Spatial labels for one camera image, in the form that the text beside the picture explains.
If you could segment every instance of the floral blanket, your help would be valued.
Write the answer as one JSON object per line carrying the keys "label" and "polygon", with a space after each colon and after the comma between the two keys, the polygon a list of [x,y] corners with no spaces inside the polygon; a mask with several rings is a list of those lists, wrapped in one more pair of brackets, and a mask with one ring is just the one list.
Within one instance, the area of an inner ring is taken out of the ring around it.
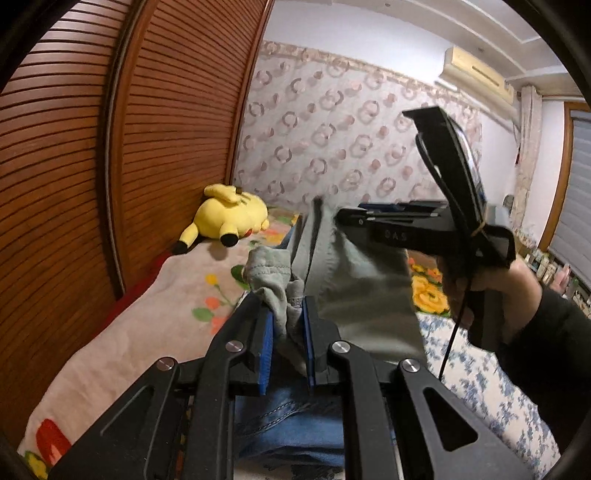
{"label": "floral blanket", "polygon": [[[295,222],[291,212],[270,209],[270,228],[225,248],[204,241],[187,255],[169,258],[154,284],[63,367],[35,408],[19,452],[40,479],[92,423],[158,358],[179,362],[203,356],[213,336],[248,288],[242,267],[258,244],[278,245]],[[441,274],[428,258],[409,255],[413,299],[431,372],[437,372],[452,321],[441,292]],[[445,385],[464,400],[540,478],[558,450],[537,408],[500,369],[494,355],[459,335]],[[338,468],[266,467],[241,462],[236,480],[337,480]]]}

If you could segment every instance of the wallpaper border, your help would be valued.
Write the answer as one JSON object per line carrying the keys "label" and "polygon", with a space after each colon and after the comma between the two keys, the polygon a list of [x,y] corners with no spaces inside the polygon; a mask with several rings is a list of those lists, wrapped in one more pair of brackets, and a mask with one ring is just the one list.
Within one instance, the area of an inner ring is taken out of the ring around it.
{"label": "wallpaper border", "polygon": [[272,40],[263,40],[259,55],[265,57],[278,56],[289,59],[299,59],[302,62],[317,61],[326,65],[332,65],[336,69],[345,69],[345,71],[357,70],[367,73],[382,73],[384,75],[383,81],[394,82],[413,90],[422,90],[423,92],[428,93],[434,99],[453,99],[453,101],[465,108],[482,112],[481,108],[479,108],[474,103],[469,102],[460,93],[456,93],[445,87],[430,85],[412,77],[408,77],[400,72],[396,72],[395,70],[386,69],[384,67],[380,67],[379,65],[374,65],[363,60],[357,60],[337,53],[330,53],[327,51],[318,50],[317,48],[299,47],[297,45],[276,42]]}

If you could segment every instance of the blue denim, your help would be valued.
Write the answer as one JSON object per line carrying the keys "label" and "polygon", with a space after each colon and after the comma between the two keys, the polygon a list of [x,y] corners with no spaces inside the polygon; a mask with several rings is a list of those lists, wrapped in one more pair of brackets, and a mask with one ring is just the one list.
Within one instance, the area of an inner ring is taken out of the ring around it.
{"label": "blue denim", "polygon": [[[285,249],[290,229],[276,248]],[[237,397],[234,448],[239,458],[266,463],[343,466],[345,446],[339,397],[311,397],[307,379],[274,354],[264,397]]]}

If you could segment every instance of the window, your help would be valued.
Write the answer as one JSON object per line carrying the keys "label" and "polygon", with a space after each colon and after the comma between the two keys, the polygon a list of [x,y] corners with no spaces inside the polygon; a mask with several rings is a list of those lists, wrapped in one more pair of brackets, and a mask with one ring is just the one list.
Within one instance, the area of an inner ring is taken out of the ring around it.
{"label": "window", "polygon": [[540,247],[548,248],[560,261],[569,263],[574,273],[589,286],[591,112],[588,110],[585,104],[565,103],[563,161],[550,218]]}

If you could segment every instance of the yellow plush toy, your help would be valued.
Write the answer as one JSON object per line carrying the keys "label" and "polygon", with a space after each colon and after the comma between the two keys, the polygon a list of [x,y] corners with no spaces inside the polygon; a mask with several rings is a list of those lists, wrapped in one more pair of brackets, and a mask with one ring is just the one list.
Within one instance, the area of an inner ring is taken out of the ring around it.
{"label": "yellow plush toy", "polygon": [[216,183],[205,187],[208,198],[197,210],[193,223],[181,235],[175,253],[185,253],[199,234],[219,238],[226,247],[238,239],[269,228],[267,206],[241,188]]}

